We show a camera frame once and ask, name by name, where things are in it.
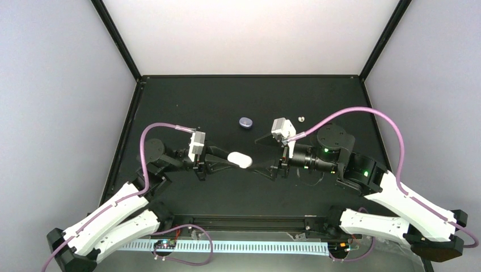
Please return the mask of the white oval capsule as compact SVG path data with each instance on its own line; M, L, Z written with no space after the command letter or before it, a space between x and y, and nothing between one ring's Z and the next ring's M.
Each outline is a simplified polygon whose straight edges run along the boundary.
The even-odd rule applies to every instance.
M240 168L246 169L253 164L253 159L240 152L231 152L227 156L227 160Z

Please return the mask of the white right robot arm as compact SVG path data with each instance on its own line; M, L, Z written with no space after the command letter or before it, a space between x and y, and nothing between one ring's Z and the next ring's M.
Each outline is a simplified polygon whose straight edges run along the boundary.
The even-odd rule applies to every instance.
M340 126L322 126L312 145L288 142L293 134L291 123L279 118L269 134L256 140L259 145L277 148L267 177L287 177L293 167L322 172L336 177L343 189L393 212L393 216L382 216L333 206L323 221L323 233L334 239L368 235L391 240L433 262L462 255L465 243L455 233L467 224L464 211L445 210L398 185L395 175L383 164L353 151L354 136Z

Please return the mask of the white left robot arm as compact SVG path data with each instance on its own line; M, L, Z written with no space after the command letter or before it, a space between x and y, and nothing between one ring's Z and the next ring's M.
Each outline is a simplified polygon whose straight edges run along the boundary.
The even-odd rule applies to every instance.
M160 139L141 145L142 171L107 202L80 222L55 228L47 241L61 271L94 271L99 263L124 245L157 232L171 232L173 213L162 203L161 194L171 185L168 172L193 170L199 180L216 170L246 169L252 158L240 152L228 152L203 140L192 139L181 150L168 148Z

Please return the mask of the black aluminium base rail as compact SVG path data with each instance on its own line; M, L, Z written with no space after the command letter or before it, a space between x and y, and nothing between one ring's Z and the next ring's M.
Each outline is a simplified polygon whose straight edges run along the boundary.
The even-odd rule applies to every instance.
M206 231L224 232L287 232L305 234L308 239L343 243L361 235L343 232L323 216L228 216L228 215L173 215L162 224L161 230L183 224L194 224Z

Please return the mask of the black frame post left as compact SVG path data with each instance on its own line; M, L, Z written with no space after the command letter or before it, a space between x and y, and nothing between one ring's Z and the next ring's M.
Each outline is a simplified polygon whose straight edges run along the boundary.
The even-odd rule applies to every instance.
M101 21L103 22L107 32L109 33L115 47L122 56L127 68L129 69L132 77L136 82L140 81L142 75L134 62L132 55L130 54L119 30L117 29L115 22L113 21L107 6L102 0L91 0L93 7L95 8L97 14L99 15Z

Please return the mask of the black frame post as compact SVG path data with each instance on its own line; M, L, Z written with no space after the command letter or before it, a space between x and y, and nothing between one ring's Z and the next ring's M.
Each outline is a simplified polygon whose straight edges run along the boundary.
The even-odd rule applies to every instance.
M115 47L122 56L127 68L129 69L132 77L136 82L140 81L142 75L134 62L132 55L130 54L119 30L117 29L115 22L113 21L107 6L102 0L91 0L93 7L95 8L97 14L99 15L101 21L103 22L107 32L109 33Z
M370 53L364 67L362 68L359 78L360 81L365 83L370 72L374 68L376 62L378 61L379 57L381 56L384 48L386 47L389 39L394 34L398 24L400 23L401 19L403 18L405 12L409 8L412 0L400 0L398 1L396 7L394 8L393 13L391 14L388 22L386 23L379 39L377 40L372 52Z

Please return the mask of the black frame post right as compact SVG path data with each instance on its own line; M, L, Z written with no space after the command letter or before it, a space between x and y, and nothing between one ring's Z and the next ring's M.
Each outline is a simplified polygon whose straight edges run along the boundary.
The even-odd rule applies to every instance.
M398 24L400 23L401 19L403 18L405 12L409 8L412 0L400 0L398 1L396 7L394 8L393 13L391 14L388 22L386 23L379 39L377 40L372 52L370 53L364 67L362 68L359 78L360 81L365 83L370 72L374 68L376 62L378 61L379 57L381 56L384 48L386 47L389 39L394 34Z

